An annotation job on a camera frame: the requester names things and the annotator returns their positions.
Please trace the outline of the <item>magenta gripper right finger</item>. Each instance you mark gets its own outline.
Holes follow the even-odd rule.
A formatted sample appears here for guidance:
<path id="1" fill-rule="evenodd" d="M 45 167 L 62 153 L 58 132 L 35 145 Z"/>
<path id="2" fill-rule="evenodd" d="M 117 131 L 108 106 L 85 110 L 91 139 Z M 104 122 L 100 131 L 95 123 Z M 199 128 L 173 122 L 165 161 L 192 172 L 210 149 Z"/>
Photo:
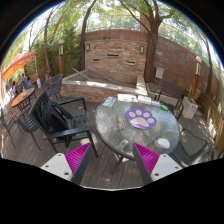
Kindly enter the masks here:
<path id="1" fill-rule="evenodd" d="M 144 185 L 159 180 L 182 169 L 168 154 L 157 154 L 134 143 L 133 154 Z"/>

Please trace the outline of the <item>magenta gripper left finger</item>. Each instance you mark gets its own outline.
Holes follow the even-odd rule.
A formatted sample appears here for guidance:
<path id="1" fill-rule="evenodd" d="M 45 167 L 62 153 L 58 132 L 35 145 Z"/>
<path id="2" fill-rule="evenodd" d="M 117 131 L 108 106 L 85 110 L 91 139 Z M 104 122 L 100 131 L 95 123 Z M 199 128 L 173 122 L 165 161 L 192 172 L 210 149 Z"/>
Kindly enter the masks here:
<path id="1" fill-rule="evenodd" d="M 67 154 L 57 153 L 41 168 L 77 185 L 80 184 L 92 154 L 92 144 L 87 143 Z"/>

